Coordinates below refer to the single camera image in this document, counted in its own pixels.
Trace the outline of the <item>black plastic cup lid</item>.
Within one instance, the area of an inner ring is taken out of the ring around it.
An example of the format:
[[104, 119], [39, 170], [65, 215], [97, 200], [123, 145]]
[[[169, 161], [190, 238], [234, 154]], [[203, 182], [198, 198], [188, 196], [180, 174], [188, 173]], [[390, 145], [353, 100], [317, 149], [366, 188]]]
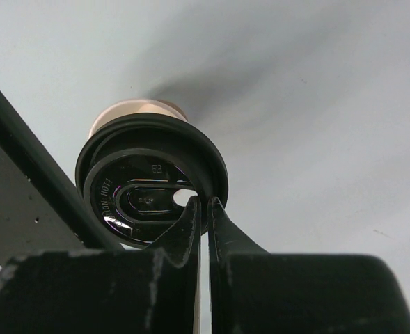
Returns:
[[181, 190], [205, 204], [228, 201], [221, 153], [200, 130], [156, 113], [121, 116], [96, 129], [77, 160], [78, 194], [95, 220], [132, 247], [143, 248], [176, 222]]

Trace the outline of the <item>brown paper coffee cup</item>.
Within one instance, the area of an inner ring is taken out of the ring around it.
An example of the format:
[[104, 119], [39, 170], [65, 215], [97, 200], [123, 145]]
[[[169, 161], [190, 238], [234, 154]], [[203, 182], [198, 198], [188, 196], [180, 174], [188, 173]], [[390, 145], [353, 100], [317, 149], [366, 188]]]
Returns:
[[88, 133], [88, 139], [90, 139], [101, 127], [117, 118], [142, 113], [170, 116], [188, 122], [188, 118], [183, 110], [172, 102], [149, 99], [124, 100], [111, 105], [96, 117]]

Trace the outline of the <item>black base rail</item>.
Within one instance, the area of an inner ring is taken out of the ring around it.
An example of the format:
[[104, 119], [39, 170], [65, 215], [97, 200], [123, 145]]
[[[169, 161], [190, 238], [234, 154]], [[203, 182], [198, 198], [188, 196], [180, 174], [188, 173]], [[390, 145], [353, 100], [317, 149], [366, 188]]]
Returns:
[[0, 91], [0, 266], [36, 251], [121, 250]]

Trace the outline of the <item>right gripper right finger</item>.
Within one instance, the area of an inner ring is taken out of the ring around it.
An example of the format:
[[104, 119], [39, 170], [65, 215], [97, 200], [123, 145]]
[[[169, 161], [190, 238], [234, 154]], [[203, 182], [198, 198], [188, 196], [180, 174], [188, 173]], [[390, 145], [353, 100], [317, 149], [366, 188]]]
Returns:
[[378, 257], [269, 253], [218, 198], [207, 224], [214, 333], [410, 333], [407, 302]]

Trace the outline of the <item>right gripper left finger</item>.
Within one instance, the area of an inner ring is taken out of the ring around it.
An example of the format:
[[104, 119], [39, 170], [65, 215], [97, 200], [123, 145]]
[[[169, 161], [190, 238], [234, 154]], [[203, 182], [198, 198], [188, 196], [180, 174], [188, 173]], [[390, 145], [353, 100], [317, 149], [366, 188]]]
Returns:
[[41, 252], [0, 272], [0, 333], [198, 333], [198, 197], [143, 250]]

